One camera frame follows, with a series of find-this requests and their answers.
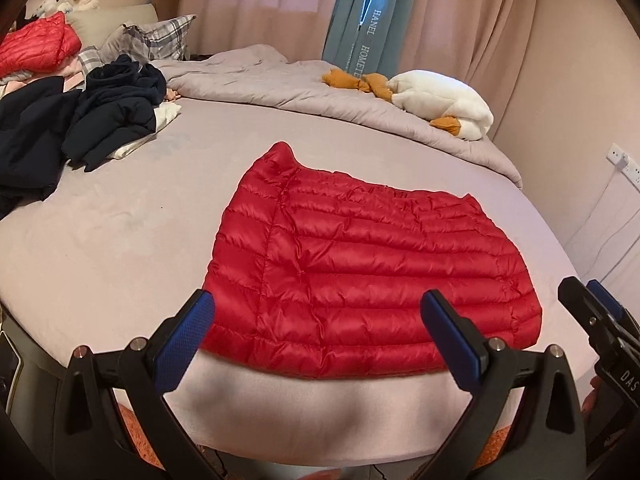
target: blue curtain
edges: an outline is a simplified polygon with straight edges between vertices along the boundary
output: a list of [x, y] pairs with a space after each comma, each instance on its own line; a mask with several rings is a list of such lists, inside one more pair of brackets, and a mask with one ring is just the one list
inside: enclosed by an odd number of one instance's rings
[[413, 2], [336, 0], [322, 59], [356, 77], [393, 77]]

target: pink curtain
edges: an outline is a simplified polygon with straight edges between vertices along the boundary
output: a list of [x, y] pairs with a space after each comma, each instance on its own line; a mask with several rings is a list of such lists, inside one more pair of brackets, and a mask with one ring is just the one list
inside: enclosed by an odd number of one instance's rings
[[255, 43], [274, 46], [290, 61], [320, 59], [335, 0], [180, 0], [197, 14], [188, 35], [192, 52], [215, 54]]
[[529, 41], [536, 0], [415, 0], [398, 72], [440, 72], [472, 86], [494, 114], [493, 137]]

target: gray comforter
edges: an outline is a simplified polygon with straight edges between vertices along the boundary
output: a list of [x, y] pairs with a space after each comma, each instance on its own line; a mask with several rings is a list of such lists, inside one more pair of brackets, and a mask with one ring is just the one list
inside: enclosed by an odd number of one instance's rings
[[373, 94], [331, 88], [321, 79], [334, 68], [325, 61], [289, 63], [273, 47], [258, 44], [204, 61], [157, 60], [153, 65], [162, 71], [167, 86], [185, 97], [268, 106], [361, 124], [485, 166], [522, 187], [516, 167], [489, 139], [457, 139]]

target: dark clothing pile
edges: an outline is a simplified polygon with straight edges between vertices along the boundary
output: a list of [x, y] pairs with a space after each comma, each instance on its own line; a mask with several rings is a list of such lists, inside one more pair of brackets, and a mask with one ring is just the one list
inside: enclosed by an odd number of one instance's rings
[[63, 92], [64, 83], [46, 77], [0, 100], [0, 219], [20, 200], [44, 200], [58, 186], [61, 145], [81, 94]]
[[0, 219], [20, 200], [53, 193], [66, 160], [92, 171], [156, 131], [166, 81], [152, 65], [122, 55], [89, 72], [84, 91], [63, 92], [64, 82], [46, 77], [0, 100]]
[[86, 77], [62, 151], [72, 164], [93, 171], [120, 146], [156, 131], [154, 107], [166, 95], [162, 73], [150, 64], [140, 68], [122, 54]]

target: metal screw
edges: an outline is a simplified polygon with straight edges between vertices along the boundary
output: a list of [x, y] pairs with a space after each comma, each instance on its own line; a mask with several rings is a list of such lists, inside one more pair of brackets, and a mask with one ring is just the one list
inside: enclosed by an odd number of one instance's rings
[[139, 352], [146, 346], [146, 339], [144, 337], [137, 337], [129, 343], [129, 348]]
[[549, 352], [553, 357], [562, 357], [564, 355], [564, 350], [562, 350], [558, 345], [551, 345], [549, 347]]
[[507, 343], [505, 343], [499, 337], [492, 337], [489, 339], [489, 346], [494, 349], [496, 352], [500, 352], [507, 348]]
[[88, 351], [89, 349], [87, 348], [87, 346], [80, 345], [74, 350], [74, 357], [76, 359], [82, 359], [87, 354]]

